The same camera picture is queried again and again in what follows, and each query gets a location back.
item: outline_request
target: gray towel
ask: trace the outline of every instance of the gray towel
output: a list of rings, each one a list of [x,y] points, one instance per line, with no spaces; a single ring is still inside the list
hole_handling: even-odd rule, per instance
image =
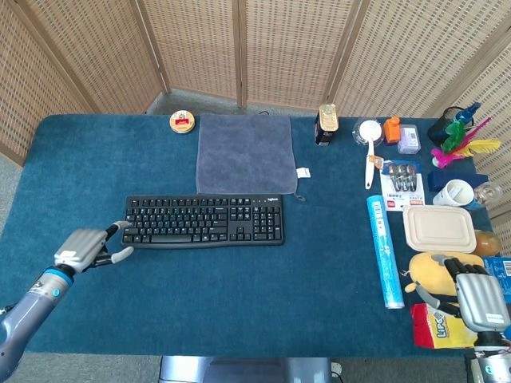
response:
[[[295,193],[289,117],[202,114],[196,182],[201,194]]]

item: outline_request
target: robotic arm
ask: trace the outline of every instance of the robotic arm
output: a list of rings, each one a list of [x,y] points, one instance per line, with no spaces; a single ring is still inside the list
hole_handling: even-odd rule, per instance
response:
[[[2,321],[6,337],[0,344],[0,382],[16,370],[30,339],[73,285],[74,275],[118,263],[133,253],[133,247],[126,247],[109,255],[105,245],[119,229],[128,225],[118,221],[106,230],[76,230],[55,253],[54,266],[39,276],[16,305],[4,309],[4,313],[9,313]]]
[[[500,283],[481,266],[464,265],[457,258],[443,262],[454,280],[459,307],[440,302],[420,285],[418,294],[430,306],[463,319],[477,333],[470,362],[474,383],[511,382],[510,343],[502,337],[511,319]]]

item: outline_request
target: cable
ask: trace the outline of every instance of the cable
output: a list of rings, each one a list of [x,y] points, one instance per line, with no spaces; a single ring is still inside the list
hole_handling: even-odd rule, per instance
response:
[[[341,376],[338,373],[336,373],[335,371],[332,371],[332,373],[335,374],[335,376],[339,378],[341,383],[344,383],[343,379],[341,378]]]
[[[15,306],[17,305],[17,303],[13,304],[13,305],[8,305],[8,306],[5,306],[3,309],[0,309],[0,315],[3,315],[3,314],[7,314],[9,311],[11,311]]]

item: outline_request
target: blue carpet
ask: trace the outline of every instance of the blue carpet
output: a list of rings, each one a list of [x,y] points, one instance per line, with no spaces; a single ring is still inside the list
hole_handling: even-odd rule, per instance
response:
[[[55,353],[199,354],[229,357],[453,356],[413,346],[409,306],[383,305],[366,197],[366,148],[354,143],[355,118],[342,118],[327,148],[314,144],[314,118],[291,119],[299,202],[284,198],[281,247],[137,251],[113,267],[76,277],[73,289],[29,345]],[[432,169],[426,129],[416,159]],[[177,135],[167,116],[51,116],[41,122],[0,242],[2,303],[15,302],[78,227],[107,227],[127,195],[193,194],[198,129]],[[471,160],[453,171],[472,172]],[[430,203],[433,193],[427,193]],[[490,229],[485,211],[474,226]],[[398,269],[414,255],[402,215],[389,213]],[[119,240],[111,241],[119,250]],[[403,279],[402,286],[408,281]]]

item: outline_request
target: orange object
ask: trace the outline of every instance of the orange object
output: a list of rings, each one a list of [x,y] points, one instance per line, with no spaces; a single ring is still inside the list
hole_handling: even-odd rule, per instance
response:
[[[401,140],[401,129],[399,128],[399,117],[391,117],[383,124],[385,139],[388,144],[396,144]]]

